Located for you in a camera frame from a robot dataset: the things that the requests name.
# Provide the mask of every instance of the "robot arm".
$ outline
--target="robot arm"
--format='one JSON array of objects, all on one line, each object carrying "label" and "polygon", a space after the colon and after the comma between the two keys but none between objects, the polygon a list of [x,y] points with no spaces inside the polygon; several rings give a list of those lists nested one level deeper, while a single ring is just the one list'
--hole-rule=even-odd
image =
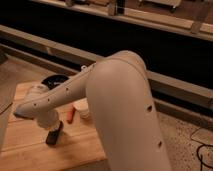
[{"label": "robot arm", "polygon": [[116,53],[51,91],[29,95],[15,114],[46,121],[45,113],[85,96],[113,171],[171,170],[145,64],[135,53]]}]

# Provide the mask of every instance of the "wooden table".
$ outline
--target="wooden table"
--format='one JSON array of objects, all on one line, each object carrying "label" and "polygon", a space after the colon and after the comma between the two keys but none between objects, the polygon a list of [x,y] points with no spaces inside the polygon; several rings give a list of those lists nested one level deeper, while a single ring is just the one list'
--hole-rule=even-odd
[{"label": "wooden table", "polygon": [[[12,111],[33,84],[29,82],[17,86]],[[64,128],[54,147],[45,144],[48,132],[39,128],[35,121],[10,115],[0,156],[1,171],[64,170],[106,159],[92,121],[75,115],[73,124],[69,125],[66,123],[69,104],[57,110]]]}]

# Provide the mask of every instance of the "speckled floor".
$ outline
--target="speckled floor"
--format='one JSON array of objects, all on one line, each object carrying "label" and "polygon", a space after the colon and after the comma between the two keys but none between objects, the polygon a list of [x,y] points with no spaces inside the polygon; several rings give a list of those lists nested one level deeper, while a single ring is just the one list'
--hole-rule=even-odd
[{"label": "speckled floor", "polygon": [[[19,82],[41,80],[48,75],[54,74],[51,71],[29,64],[14,57],[10,57],[5,63],[0,65],[0,103],[9,102],[12,93]],[[194,116],[200,117],[201,124],[192,124]],[[203,143],[213,144],[213,118],[203,117],[200,114],[189,111],[191,116],[188,121],[183,121],[172,116],[172,113],[158,113],[160,125],[164,135],[171,165],[174,171],[199,171],[200,162],[196,156],[196,149]],[[210,124],[210,129],[200,128],[197,125]],[[200,152],[203,160],[213,165],[213,149],[202,148]],[[101,161],[87,166],[71,169],[71,171],[108,171],[107,161]],[[203,167],[203,171],[212,171],[212,169]]]}]

